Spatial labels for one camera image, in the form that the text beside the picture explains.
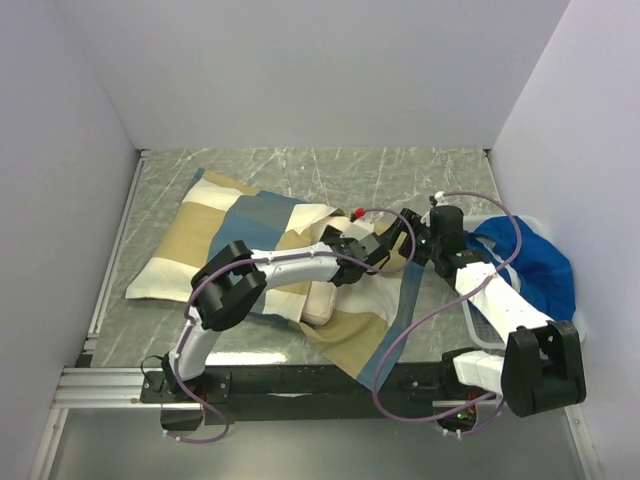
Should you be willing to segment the cream white pillow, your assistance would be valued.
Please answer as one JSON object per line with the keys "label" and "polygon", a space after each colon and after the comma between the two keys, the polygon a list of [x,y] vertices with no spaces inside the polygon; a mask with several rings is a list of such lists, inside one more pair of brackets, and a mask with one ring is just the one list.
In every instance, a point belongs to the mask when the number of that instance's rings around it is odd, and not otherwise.
{"label": "cream white pillow", "polygon": [[[349,223],[350,219],[347,216],[331,215],[311,227],[311,240],[313,243],[319,242],[328,226],[344,233]],[[301,321],[313,326],[325,325],[332,315],[336,295],[337,287],[333,283],[312,282],[302,310]]]}

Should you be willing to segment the blue beige patchwork pillowcase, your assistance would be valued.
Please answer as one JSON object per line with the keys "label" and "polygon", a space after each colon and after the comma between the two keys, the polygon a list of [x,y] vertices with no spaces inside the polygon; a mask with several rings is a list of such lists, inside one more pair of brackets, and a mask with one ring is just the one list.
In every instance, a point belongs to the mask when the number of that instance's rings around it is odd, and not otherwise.
{"label": "blue beige patchwork pillowcase", "polygon": [[[245,186],[199,169],[167,233],[151,259],[125,290],[127,300],[184,304],[192,277],[229,243],[250,249],[308,247],[311,227],[331,215],[324,204],[306,203]],[[382,271],[337,287],[329,321],[301,321],[311,283],[264,293],[250,316],[216,342],[211,365],[333,363],[366,388],[381,386],[402,350],[390,345],[409,326],[423,268],[393,252]]]}

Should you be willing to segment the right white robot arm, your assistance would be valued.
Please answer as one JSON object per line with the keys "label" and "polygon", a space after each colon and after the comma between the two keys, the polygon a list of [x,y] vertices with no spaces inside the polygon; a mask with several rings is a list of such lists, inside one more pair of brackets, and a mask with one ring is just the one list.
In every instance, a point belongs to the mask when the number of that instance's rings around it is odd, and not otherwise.
{"label": "right white robot arm", "polygon": [[517,259],[523,247],[518,220],[508,255],[498,255],[472,242],[463,227],[462,210],[452,205],[433,207],[426,216],[403,209],[384,236],[395,242],[402,257],[424,266],[433,264],[463,302],[471,304],[499,335],[504,352],[491,354],[463,348],[443,354],[438,385],[444,395],[460,399],[473,387],[506,401],[521,418],[582,403],[587,396],[578,329],[570,315],[552,315],[523,297],[508,277],[505,260]]}

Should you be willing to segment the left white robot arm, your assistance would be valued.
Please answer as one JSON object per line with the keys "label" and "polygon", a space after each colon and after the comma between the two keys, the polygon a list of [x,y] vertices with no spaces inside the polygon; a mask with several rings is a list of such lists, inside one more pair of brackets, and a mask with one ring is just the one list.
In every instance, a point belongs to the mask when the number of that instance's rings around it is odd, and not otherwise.
{"label": "left white robot arm", "polygon": [[234,241],[223,248],[191,281],[185,328],[162,360],[166,392],[179,402],[197,395],[220,334],[245,320],[264,292],[304,282],[340,287],[380,273],[399,234],[389,227],[355,238],[328,226],[309,247],[261,251]]}

